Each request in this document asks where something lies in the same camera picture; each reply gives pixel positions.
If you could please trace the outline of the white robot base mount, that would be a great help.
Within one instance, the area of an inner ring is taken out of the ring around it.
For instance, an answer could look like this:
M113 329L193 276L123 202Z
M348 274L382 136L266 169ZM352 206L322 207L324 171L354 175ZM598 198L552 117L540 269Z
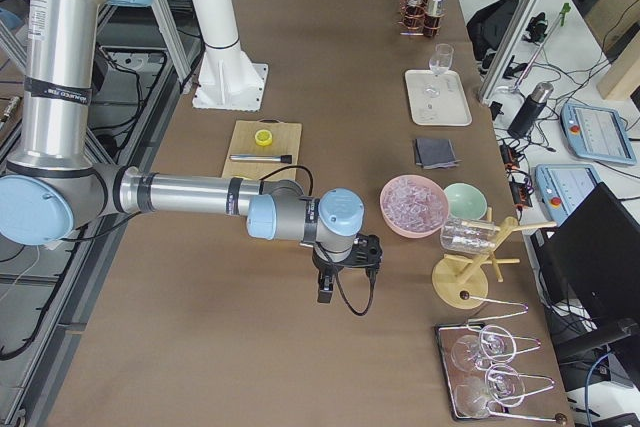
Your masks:
M193 106L256 112L261 107L268 66L242 50L232 0L192 0L205 53Z

